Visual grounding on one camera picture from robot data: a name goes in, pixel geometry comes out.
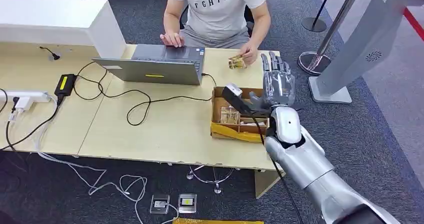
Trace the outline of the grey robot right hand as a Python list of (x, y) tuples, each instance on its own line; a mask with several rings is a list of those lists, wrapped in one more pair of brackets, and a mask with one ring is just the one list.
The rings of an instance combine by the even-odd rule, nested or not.
[(292, 106), (295, 101), (295, 77), (290, 65), (270, 51), (269, 56), (261, 54), (263, 79), (262, 95), (251, 91), (250, 101), (259, 109), (270, 109), (276, 105)]

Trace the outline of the person's right hand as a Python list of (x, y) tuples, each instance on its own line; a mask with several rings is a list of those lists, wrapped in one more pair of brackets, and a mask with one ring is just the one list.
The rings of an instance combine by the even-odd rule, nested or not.
[(159, 37), (166, 46), (183, 47), (185, 44), (183, 37), (178, 33), (165, 33)]

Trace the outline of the person's left hand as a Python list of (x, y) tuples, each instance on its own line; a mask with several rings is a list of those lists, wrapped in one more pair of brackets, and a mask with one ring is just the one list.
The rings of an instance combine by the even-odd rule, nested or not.
[(238, 55), (243, 58), (246, 65), (251, 65), (258, 57), (258, 45), (249, 41), (240, 48)]

